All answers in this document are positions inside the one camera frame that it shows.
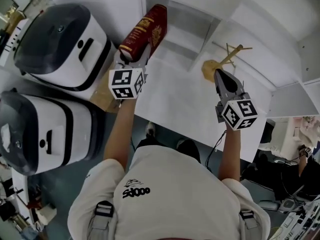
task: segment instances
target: black lid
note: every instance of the black lid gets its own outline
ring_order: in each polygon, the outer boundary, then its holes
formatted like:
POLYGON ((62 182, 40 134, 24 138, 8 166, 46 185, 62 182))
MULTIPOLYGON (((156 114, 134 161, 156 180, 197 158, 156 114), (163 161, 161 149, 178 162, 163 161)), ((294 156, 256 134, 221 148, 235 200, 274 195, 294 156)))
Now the black lid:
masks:
POLYGON ((54 72, 76 46, 90 17, 90 11, 79 4, 49 7, 26 31, 14 55, 14 64, 31 74, 54 72))
POLYGON ((33 175, 38 169, 38 114, 24 96, 5 91, 0 100, 0 129, 8 124, 9 152, 0 134, 0 153, 6 162, 23 175, 33 175))

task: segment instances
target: backpack strap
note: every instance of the backpack strap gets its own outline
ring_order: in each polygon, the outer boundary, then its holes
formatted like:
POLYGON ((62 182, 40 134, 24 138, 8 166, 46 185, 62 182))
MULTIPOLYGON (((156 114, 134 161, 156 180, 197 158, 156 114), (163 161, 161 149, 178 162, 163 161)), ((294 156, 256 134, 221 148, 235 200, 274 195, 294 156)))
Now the backpack strap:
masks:
POLYGON ((262 230, 252 210, 240 211, 241 240, 261 240, 262 230))
POLYGON ((99 202, 94 210, 94 213, 91 217, 89 226, 88 226, 88 240, 113 240, 109 238, 110 232, 114 234, 112 220, 116 220, 117 216, 115 215, 114 205, 109 201, 99 202))

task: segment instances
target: gray floor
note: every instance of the gray floor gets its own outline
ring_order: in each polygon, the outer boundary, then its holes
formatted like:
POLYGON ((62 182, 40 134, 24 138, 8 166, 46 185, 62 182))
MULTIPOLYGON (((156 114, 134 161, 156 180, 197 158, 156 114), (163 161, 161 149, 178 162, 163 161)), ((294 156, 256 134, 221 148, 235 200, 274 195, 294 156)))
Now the gray floor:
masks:
MULTIPOLYGON (((115 114, 108 113, 106 115, 104 141, 107 141, 108 139, 115 118, 115 114)), ((135 117, 132 131, 132 140, 135 146, 138 145, 140 140, 145 138, 145 127, 147 123, 148 121, 145 119, 138 116, 135 117)), ((184 138, 184 136, 157 125, 156 138, 164 145, 174 148, 178 140, 184 138)), ((211 148, 199 142, 196 142, 196 145, 199 149, 201 163, 204 164, 211 148)), ((134 151, 131 149, 130 159, 132 159, 133 154, 134 151)), ((46 227, 47 235, 50 240, 70 239, 70 234, 67 228, 69 208, 80 192, 88 171, 97 165, 102 160, 102 157, 103 150, 101 150, 94 160, 80 161, 40 174, 43 201, 46 203, 49 202, 57 208, 57 216, 46 227)), ((221 157, 222 153, 220 151, 214 152, 211 156, 209 166, 215 175, 218 173, 221 157)), ((247 165, 248 162, 243 160, 241 161, 241 168, 244 169, 247 165)), ((270 200, 273 198, 273 193, 271 191, 261 192, 261 187, 255 184, 248 188, 254 197, 253 199, 255 202, 258 202, 259 200, 270 200)), ((278 221, 273 219, 274 223, 272 223, 272 226, 279 226, 279 223, 281 224, 284 218, 279 217, 277 214, 275 217, 278 221)))

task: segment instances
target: white table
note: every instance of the white table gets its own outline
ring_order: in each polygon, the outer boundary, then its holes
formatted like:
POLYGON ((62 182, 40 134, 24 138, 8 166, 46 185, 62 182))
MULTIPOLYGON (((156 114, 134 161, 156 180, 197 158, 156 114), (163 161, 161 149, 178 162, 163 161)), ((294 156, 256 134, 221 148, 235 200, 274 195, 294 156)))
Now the white table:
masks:
MULTIPOLYGON (((226 126, 217 120, 215 106, 220 98, 215 84, 204 79, 201 71, 203 62, 209 59, 215 58, 211 54, 204 54, 194 70, 187 72, 181 68, 172 68, 164 60, 153 56, 147 66, 149 75, 138 97, 135 114, 213 147, 226 126)), ((240 68, 236 69, 235 76, 241 82, 244 80, 245 91, 258 104, 259 117, 250 128, 241 130, 240 157, 252 162, 266 124, 266 114, 261 108, 269 107, 271 94, 266 91, 262 101, 261 92, 256 91, 259 83, 253 77, 240 68)), ((219 150, 223 150, 224 142, 225 138, 218 146, 219 150)))

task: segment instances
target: red book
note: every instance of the red book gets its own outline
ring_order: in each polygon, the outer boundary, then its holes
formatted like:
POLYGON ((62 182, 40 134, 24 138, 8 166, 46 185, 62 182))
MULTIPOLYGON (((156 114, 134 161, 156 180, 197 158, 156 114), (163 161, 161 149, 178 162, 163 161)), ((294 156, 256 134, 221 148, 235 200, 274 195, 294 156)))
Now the red book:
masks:
POLYGON ((119 46, 119 50, 130 62, 140 59, 145 47, 151 45, 151 55, 167 34, 167 8, 156 4, 133 28, 119 46))

